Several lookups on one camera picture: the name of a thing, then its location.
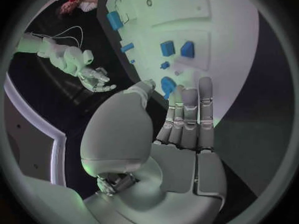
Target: wire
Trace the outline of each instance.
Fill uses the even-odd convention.
[[[81,42],[80,42],[80,44],[79,44],[78,40],[77,40],[75,37],[72,37],[72,36],[58,37],[59,35],[61,35],[61,34],[65,33],[65,32],[67,32],[67,31],[69,31],[69,30],[71,30],[71,29],[74,29],[74,28],[79,28],[80,31],[81,31]],[[83,36],[84,36],[84,34],[83,34],[83,29],[82,29],[82,27],[80,27],[80,26],[73,26],[73,27],[70,27],[70,28],[66,29],[65,31],[63,31],[63,32],[61,32],[61,33],[59,33],[59,34],[57,34],[57,35],[55,35],[55,36],[48,36],[48,35],[44,35],[44,34],[36,34],[36,33],[33,33],[33,32],[29,32],[29,34],[36,35],[36,36],[41,36],[41,37],[57,38],[57,39],[59,39],[59,38],[73,38],[73,39],[76,40],[77,45],[78,45],[78,47],[79,47],[80,49],[81,49],[81,46],[82,46],[82,43],[83,43]]]

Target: white sleeve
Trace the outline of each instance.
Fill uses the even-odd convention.
[[[82,11],[88,12],[93,9],[97,8],[97,4],[95,2],[82,2],[79,7],[81,8]]]

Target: blue block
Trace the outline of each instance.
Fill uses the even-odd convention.
[[[175,90],[176,83],[170,77],[164,77],[161,80],[161,86],[165,93],[164,99],[168,100],[169,95]]]
[[[168,68],[169,66],[170,66],[169,62],[166,61],[166,62],[164,62],[164,63],[161,65],[160,69],[165,70],[165,69]]]
[[[192,41],[188,41],[182,46],[181,56],[194,58],[194,43]]]
[[[130,43],[130,44],[128,44],[128,45],[123,46],[123,47],[121,48],[121,51],[122,51],[123,53],[125,53],[126,51],[128,51],[128,50],[130,50],[130,49],[132,49],[132,48],[134,48],[134,44],[133,44],[133,43]]]
[[[160,44],[163,56],[175,54],[173,41],[166,41]]]
[[[107,14],[107,18],[114,31],[124,26],[117,11]]]

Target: dark floor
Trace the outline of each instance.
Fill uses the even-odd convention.
[[[94,194],[98,189],[95,179],[86,174],[80,161],[80,142],[85,127],[100,104],[114,93],[126,89],[133,83],[120,65],[97,21],[96,11],[78,12],[73,18],[60,21],[54,15],[59,3],[61,2],[56,2],[48,7],[27,31],[55,35],[71,26],[82,26],[84,29],[82,48],[93,51],[95,56],[93,66],[104,67],[109,72],[111,84],[117,84],[118,88],[108,93],[93,94],[85,90],[77,78],[60,72],[47,59],[37,58],[34,54],[16,54],[11,63],[9,74],[27,102],[42,117],[66,133],[65,172],[67,186],[77,191],[84,199]],[[73,31],[71,34],[78,36],[80,32]],[[267,39],[272,41],[273,37],[264,37],[263,41],[267,43]],[[74,45],[72,41],[65,41],[65,43]],[[267,67],[261,64],[267,62],[266,58],[269,55],[271,54],[261,51],[257,53],[252,71],[242,92],[215,130],[217,144],[231,141],[227,137],[234,137],[236,133],[239,135],[238,139],[242,140],[244,130],[239,129],[240,122],[245,120],[257,121],[260,117],[269,118],[268,123],[275,122],[275,120],[271,120],[271,117],[273,112],[278,111],[281,112],[279,117],[287,120],[287,126],[281,130],[281,133],[273,133],[273,129],[267,130],[267,123],[263,123],[262,130],[260,126],[254,126],[256,127],[254,135],[258,139],[257,131],[260,130],[262,133],[259,134],[262,135],[262,140],[269,138],[275,140],[281,135],[285,140],[288,139],[289,125],[292,123],[290,117],[293,116],[293,90],[290,85],[291,82],[288,80],[290,74],[287,67],[279,64],[275,68],[275,73],[267,72]],[[166,110],[151,99],[148,112],[153,120],[156,135],[163,124]],[[229,166],[225,165],[225,171],[228,178],[227,202],[215,222],[217,224],[226,223],[256,199],[255,194]]]

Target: white robotic arm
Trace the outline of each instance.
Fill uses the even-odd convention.
[[[106,92],[116,88],[116,85],[105,86],[110,79],[104,68],[93,70],[86,67],[94,60],[90,50],[82,52],[75,46],[56,44],[52,38],[24,34],[16,52],[36,53],[39,57],[49,58],[53,66],[64,73],[78,77],[82,85],[92,92]]]

